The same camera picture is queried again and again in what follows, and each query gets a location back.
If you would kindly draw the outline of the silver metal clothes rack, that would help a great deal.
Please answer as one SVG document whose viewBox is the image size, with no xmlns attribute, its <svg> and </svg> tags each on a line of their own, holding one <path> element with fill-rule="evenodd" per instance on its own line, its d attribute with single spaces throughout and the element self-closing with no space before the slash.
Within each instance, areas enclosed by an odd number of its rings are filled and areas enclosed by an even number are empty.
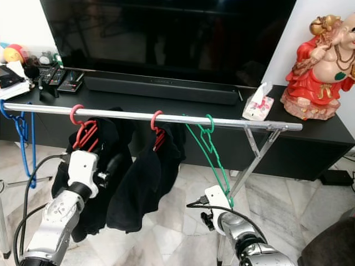
<svg viewBox="0 0 355 266">
<path fill-rule="evenodd" d="M 6 111 L 24 111 L 32 113 L 43 113 L 43 114 L 61 114 L 68 115 L 72 108 L 63 108 L 57 106 L 44 106 L 44 105 L 32 105 L 32 104 L 16 104 L 16 103 L 4 103 L 3 104 Z M 109 110 L 96 110 L 96 109 L 79 109 L 76 114 L 81 114 L 82 116 L 96 116 L 96 117 L 113 117 L 114 119 L 128 119 L 132 121 L 149 121 L 153 116 L 149 114 L 142 113 L 131 113 L 125 111 L 109 111 Z M 234 193 L 237 193 L 239 188 L 246 182 L 248 176 L 251 174 L 253 169 L 264 157 L 271 145 L 276 142 L 279 134 L 284 131 L 300 131 L 302 129 L 301 124 L 294 124 L 294 122 L 274 122 L 274 121 L 238 121 L 229 119 L 213 119 L 215 126 L 219 127 L 241 127 L 246 132 L 248 141 L 252 147 L 253 152 L 256 157 L 250 166 L 244 170 L 238 177 L 237 185 L 231 186 L 231 192 L 229 196 L 232 197 Z M 156 121 L 161 122 L 174 122 L 175 124 L 188 124 L 188 125 L 202 125 L 206 129 L 210 127 L 210 119 L 208 117 L 193 117 L 193 116 L 176 116 L 176 115 L 164 115 L 161 114 L 157 117 Z M 208 200 L 205 194 L 198 198 L 195 202 L 188 203 L 187 208 L 200 208 L 210 210 L 210 206 L 207 205 Z M 24 236 L 27 218 L 31 216 L 31 213 L 25 211 L 23 213 L 23 219 L 20 224 L 16 227 L 14 237 L 13 237 L 13 247 L 11 253 L 14 256 L 16 253 L 24 253 L 27 249 L 18 251 L 18 248 L 24 246 Z M 220 248 L 225 247 L 222 243 L 223 238 L 220 235 Z"/>
</svg>

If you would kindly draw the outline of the black shirt green logo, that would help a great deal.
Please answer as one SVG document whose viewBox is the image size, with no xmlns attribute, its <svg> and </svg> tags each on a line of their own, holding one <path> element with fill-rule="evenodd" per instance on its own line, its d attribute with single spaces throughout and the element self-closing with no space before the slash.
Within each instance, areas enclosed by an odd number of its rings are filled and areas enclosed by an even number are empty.
<svg viewBox="0 0 355 266">
<path fill-rule="evenodd" d="M 155 149 L 152 136 L 135 158 L 118 185 L 106 213 L 106 227 L 126 233 L 138 232 L 147 213 L 158 210 L 158 203 L 170 192 L 185 160 L 185 127 L 168 122 L 163 143 Z"/>
<path fill-rule="evenodd" d="M 127 129 L 128 136 L 122 136 L 121 122 L 118 119 L 108 117 L 91 117 L 97 122 L 98 130 L 91 137 L 89 142 L 98 139 L 92 152 L 97 153 L 97 173 L 106 173 L 108 177 L 102 180 L 97 174 L 94 175 L 94 182 L 98 184 L 98 193 L 94 198 L 89 198 L 82 210 L 78 224 L 71 233 L 71 238 L 75 243 L 79 243 L 91 235 L 96 235 L 107 226 L 107 212 L 111 198 L 114 196 L 119 183 L 121 182 L 121 171 L 127 170 L 130 164 L 122 162 L 116 170 L 109 170 L 108 164 L 115 156 L 122 154 L 129 157 L 130 150 L 128 143 L 132 136 L 132 130 Z"/>
</svg>

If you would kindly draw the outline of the black wallet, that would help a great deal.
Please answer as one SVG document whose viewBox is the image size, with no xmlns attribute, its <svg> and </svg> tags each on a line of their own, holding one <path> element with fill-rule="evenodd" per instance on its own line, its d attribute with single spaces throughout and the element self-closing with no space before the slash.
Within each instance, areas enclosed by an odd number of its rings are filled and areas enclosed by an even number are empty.
<svg viewBox="0 0 355 266">
<path fill-rule="evenodd" d="M 0 85 L 2 88 L 11 87 L 22 81 L 23 78 L 18 76 L 12 69 L 3 64 L 0 66 Z"/>
</svg>

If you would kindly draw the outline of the black power adapter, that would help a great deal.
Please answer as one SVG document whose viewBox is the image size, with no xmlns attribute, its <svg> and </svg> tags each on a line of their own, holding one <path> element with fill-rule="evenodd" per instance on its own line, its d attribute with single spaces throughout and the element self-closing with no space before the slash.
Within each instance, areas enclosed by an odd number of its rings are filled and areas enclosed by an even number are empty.
<svg viewBox="0 0 355 266">
<path fill-rule="evenodd" d="M 347 170 L 325 170 L 319 180 L 323 185 L 350 187 L 355 184 L 355 180 Z"/>
</svg>

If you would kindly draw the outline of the red plastic hanger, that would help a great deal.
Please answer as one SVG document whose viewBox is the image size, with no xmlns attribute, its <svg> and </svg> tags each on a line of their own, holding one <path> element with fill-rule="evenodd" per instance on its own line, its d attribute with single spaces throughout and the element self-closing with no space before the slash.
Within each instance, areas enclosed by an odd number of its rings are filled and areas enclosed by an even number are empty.
<svg viewBox="0 0 355 266">
<path fill-rule="evenodd" d="M 69 119 L 74 126 L 79 126 L 79 130 L 76 133 L 76 137 L 73 144 L 73 150 L 85 149 L 87 152 L 92 152 L 94 147 L 98 144 L 98 137 L 93 137 L 98 131 L 98 124 L 96 121 L 78 121 L 74 118 L 74 114 L 79 109 L 84 108 L 81 104 L 73 106 L 69 112 Z"/>
<path fill-rule="evenodd" d="M 162 129 L 162 127 L 155 126 L 156 119 L 161 114 L 163 114 L 162 110 L 157 110 L 153 114 L 152 119 L 150 119 L 150 129 L 152 129 L 152 131 L 154 131 L 156 134 L 156 140 L 153 145 L 153 151 L 157 151 L 158 149 L 160 149 L 160 147 L 162 146 L 162 144 L 164 142 L 164 138 L 165 138 L 165 130 Z"/>
</svg>

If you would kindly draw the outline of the orange round toy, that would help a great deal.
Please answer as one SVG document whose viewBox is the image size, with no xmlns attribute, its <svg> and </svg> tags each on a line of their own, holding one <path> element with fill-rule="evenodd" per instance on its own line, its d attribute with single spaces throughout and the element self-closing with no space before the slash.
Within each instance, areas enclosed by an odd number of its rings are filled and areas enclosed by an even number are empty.
<svg viewBox="0 0 355 266">
<path fill-rule="evenodd" d="M 25 63 L 27 60 L 27 53 L 24 51 L 23 46 L 18 44 L 10 44 L 3 48 L 3 58 L 7 63 Z"/>
</svg>

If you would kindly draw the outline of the small black electronic box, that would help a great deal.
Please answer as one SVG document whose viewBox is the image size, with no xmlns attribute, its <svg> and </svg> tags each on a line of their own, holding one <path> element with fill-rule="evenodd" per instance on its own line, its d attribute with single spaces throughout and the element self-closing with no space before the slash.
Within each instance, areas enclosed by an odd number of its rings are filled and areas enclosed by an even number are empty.
<svg viewBox="0 0 355 266">
<path fill-rule="evenodd" d="M 83 71 L 69 71 L 63 82 L 58 86 L 57 91 L 76 93 L 83 84 Z"/>
</svg>

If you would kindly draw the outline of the black flat screen television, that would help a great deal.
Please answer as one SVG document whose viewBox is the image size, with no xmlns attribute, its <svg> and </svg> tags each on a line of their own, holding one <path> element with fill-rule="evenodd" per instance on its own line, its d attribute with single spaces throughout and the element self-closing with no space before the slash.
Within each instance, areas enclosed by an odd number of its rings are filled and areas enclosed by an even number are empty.
<svg viewBox="0 0 355 266">
<path fill-rule="evenodd" d="M 296 0 L 40 0 L 65 66 L 259 86 Z"/>
</svg>

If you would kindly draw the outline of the black soundbar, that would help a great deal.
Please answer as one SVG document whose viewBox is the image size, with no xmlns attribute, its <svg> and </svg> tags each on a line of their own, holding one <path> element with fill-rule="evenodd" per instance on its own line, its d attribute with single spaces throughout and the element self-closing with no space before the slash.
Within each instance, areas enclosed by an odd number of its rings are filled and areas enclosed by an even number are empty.
<svg viewBox="0 0 355 266">
<path fill-rule="evenodd" d="M 150 78 L 134 74 L 91 74 L 84 81 L 88 89 L 93 91 L 221 105 L 235 105 L 242 101 L 236 86 L 210 82 Z"/>
</svg>

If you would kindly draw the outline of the red laughing Buddha statue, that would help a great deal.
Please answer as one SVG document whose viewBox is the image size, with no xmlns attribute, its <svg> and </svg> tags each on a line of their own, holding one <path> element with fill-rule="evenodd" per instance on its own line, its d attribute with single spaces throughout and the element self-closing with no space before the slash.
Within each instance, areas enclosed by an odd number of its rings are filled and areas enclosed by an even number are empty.
<svg viewBox="0 0 355 266">
<path fill-rule="evenodd" d="M 355 85 L 355 13 L 319 16 L 309 30 L 313 38 L 297 48 L 281 103 L 304 121 L 327 121 L 341 105 L 340 92 Z"/>
</svg>

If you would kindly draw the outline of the white pink tissue pack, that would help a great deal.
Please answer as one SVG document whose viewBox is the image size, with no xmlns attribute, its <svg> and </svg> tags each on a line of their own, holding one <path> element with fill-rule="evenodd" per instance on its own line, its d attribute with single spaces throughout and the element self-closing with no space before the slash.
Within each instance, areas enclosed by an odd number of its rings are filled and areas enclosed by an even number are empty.
<svg viewBox="0 0 355 266">
<path fill-rule="evenodd" d="M 242 111 L 242 117 L 249 121 L 264 121 L 274 104 L 274 99 L 268 96 L 273 89 L 273 85 L 269 82 L 263 82 L 256 89 L 255 93 L 248 98 L 246 105 Z"/>
</svg>

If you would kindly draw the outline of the black remote control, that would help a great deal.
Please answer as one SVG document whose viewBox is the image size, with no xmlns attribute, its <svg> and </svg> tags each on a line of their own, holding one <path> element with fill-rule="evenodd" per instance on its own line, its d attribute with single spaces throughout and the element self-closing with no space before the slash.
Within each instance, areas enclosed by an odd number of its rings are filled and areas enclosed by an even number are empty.
<svg viewBox="0 0 355 266">
<path fill-rule="evenodd" d="M 56 71 L 60 69 L 58 64 L 53 64 L 53 66 L 47 66 L 46 68 L 40 68 L 39 78 L 39 89 L 45 89 L 48 84 L 50 84 L 51 79 L 54 77 Z"/>
</svg>

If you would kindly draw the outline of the white paper stack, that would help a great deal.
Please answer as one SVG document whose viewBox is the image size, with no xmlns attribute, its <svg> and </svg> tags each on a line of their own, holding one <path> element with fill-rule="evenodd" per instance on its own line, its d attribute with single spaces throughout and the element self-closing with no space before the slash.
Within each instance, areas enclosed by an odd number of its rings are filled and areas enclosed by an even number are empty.
<svg viewBox="0 0 355 266">
<path fill-rule="evenodd" d="M 3 100 L 8 100 L 12 97 L 29 92 L 31 90 L 32 81 L 28 79 L 27 76 L 25 75 L 22 64 L 20 62 L 10 62 L 4 65 L 12 69 L 16 74 L 18 74 L 18 76 L 21 76 L 21 78 L 23 78 L 23 81 L 18 82 L 17 84 L 11 87 L 7 87 L 7 88 L 1 87 L 0 98 Z"/>
</svg>

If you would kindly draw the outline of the blue plastic hanger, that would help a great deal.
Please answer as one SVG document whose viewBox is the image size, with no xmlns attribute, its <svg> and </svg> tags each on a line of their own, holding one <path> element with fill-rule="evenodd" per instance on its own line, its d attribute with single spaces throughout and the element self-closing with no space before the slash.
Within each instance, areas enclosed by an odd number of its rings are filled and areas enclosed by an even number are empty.
<svg viewBox="0 0 355 266">
<path fill-rule="evenodd" d="M 6 118 L 14 122 L 16 132 L 19 137 L 20 149 L 22 150 L 22 160 L 23 166 L 26 172 L 28 179 L 30 180 L 29 188 L 36 188 L 37 178 L 31 177 L 32 173 L 30 170 L 33 170 L 37 167 L 37 157 L 36 157 L 36 135 L 35 135 L 35 122 L 34 122 L 34 113 L 30 113 L 30 124 L 28 124 L 25 119 L 25 112 L 21 111 L 19 115 L 8 114 L 3 106 L 5 103 L 4 99 L 0 99 L 0 112 Z M 31 146 L 32 150 L 32 167 L 28 167 L 28 160 L 26 153 L 24 151 L 26 144 Z"/>
</svg>

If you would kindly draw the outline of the green plastic hanger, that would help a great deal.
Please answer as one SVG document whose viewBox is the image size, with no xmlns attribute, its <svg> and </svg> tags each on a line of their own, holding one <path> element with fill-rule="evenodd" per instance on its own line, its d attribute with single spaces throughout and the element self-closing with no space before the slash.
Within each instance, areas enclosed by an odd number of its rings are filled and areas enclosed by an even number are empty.
<svg viewBox="0 0 355 266">
<path fill-rule="evenodd" d="M 187 127 L 188 132 L 190 132 L 190 135 L 192 135 L 193 139 L 197 142 L 197 145 L 200 147 L 200 150 L 202 150 L 202 153 L 205 155 L 205 158 L 215 175 L 216 182 L 218 182 L 221 188 L 221 192 L 223 192 L 228 200 L 229 206 L 234 207 L 234 198 L 229 196 L 231 186 L 227 172 L 221 164 L 220 155 L 211 139 L 211 134 L 215 131 L 215 122 L 210 114 L 206 114 L 206 117 L 210 119 L 210 127 L 206 129 L 202 125 L 197 125 L 198 129 L 200 129 L 199 137 L 195 134 L 195 132 L 193 132 L 190 125 L 185 124 L 185 126 Z"/>
</svg>

